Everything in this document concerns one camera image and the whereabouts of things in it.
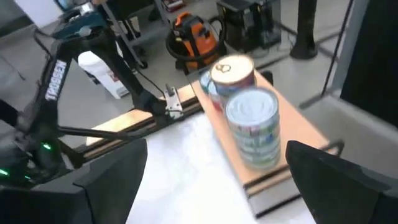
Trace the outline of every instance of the black hose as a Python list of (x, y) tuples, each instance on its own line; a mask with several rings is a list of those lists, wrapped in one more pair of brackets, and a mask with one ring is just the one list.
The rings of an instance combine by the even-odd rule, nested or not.
[(224, 41), (226, 38), (226, 24), (225, 24), (225, 21), (223, 20), (223, 18), (220, 16), (214, 16), (214, 17), (210, 18), (208, 21), (210, 24), (214, 23), (215, 21), (219, 21), (221, 24), (221, 33), (220, 33), (220, 36), (218, 39), (218, 43), (213, 49), (211, 49), (209, 52), (207, 52), (203, 55), (200, 55), (200, 56), (191, 57), (191, 56), (179, 55), (179, 54), (175, 53), (170, 46), (170, 43), (172, 41), (174, 41), (173, 31), (171, 30), (166, 38), (166, 49), (167, 49), (167, 51), (169, 51), (170, 55), (172, 57), (176, 58), (177, 60), (180, 60), (183, 62), (197, 62), (197, 61), (204, 60), (208, 57), (213, 56), (220, 49), (220, 47), (224, 45)]

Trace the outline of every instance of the white wall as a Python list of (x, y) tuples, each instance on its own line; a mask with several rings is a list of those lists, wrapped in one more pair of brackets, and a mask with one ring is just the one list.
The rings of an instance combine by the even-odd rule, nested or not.
[(49, 25), (62, 15), (62, 11), (53, 0), (14, 1), (38, 27)]

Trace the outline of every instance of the black pole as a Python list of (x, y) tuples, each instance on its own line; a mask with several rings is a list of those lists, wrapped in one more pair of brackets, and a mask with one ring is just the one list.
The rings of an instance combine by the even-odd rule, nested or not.
[(308, 60), (318, 54), (313, 38), (317, 0), (299, 0), (296, 43), (290, 51), (294, 59)]
[(343, 25), (341, 25), (340, 33), (338, 34), (338, 40), (337, 40), (337, 44), (336, 44), (336, 47), (335, 47), (335, 52), (333, 53), (333, 56), (331, 58), (331, 63), (330, 63), (330, 66), (329, 66), (328, 75), (326, 76), (326, 80), (325, 80), (325, 84), (324, 84), (323, 89), (322, 89), (321, 97), (325, 94), (326, 89), (328, 88), (331, 71), (333, 70), (333, 66), (335, 65), (335, 60), (337, 58), (338, 49), (340, 48), (341, 40), (343, 39), (343, 34), (344, 34), (345, 29), (346, 29), (349, 13), (351, 12), (351, 8), (353, 6), (353, 3), (354, 3), (354, 0), (349, 0), (347, 11), (346, 11), (346, 15), (344, 16)]

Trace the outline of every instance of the wooden block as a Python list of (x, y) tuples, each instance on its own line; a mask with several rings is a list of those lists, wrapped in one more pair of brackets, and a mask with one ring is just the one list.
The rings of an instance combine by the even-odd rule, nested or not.
[[(281, 137), (281, 154), (279, 163), (271, 170), (258, 171), (246, 167), (239, 156), (238, 147), (234, 142), (231, 131), (228, 128), (225, 117), (221, 112), (214, 109), (210, 99), (201, 89), (199, 82), (192, 84), (193, 91), (196, 93), (200, 104), (202, 105), (215, 133), (220, 140), (221, 146), (225, 151), (228, 160), (234, 169), (242, 186), (247, 186), (265, 175), (270, 175), (273, 172), (278, 172), (287, 167), (285, 151), (287, 141), (297, 140), (319, 148), (328, 144), (328, 140), (310, 124), (270, 83), (268, 83), (258, 72), (255, 72), (257, 86), (268, 88), (272, 90), (279, 101), (280, 114), (280, 137)], [(268, 180), (257, 184), (256, 186), (247, 188), (247, 193), (254, 193), (290, 178), (290, 172), (283, 172), (277, 177), (272, 177)]]
[[(183, 103), (184, 101), (191, 100), (195, 97), (195, 93), (192, 90), (190, 85), (186, 85), (182, 88), (178, 89), (178, 96), (180, 97), (180, 102)], [(148, 112), (143, 112), (141, 110), (132, 110), (117, 118), (111, 119), (97, 127), (94, 127), (95, 130), (102, 130), (102, 131), (123, 131), (126, 128), (129, 128), (141, 121), (151, 118), (152, 115)], [(101, 140), (100, 138), (87, 138), (86, 145), (89, 146), (97, 141)]]

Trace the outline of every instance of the stacked cans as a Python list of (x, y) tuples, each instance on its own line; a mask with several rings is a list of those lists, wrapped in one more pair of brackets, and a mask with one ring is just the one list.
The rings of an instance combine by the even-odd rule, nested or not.
[(265, 88), (246, 88), (229, 98), (224, 113), (243, 161), (254, 169), (274, 167), (280, 158), (275, 94)]

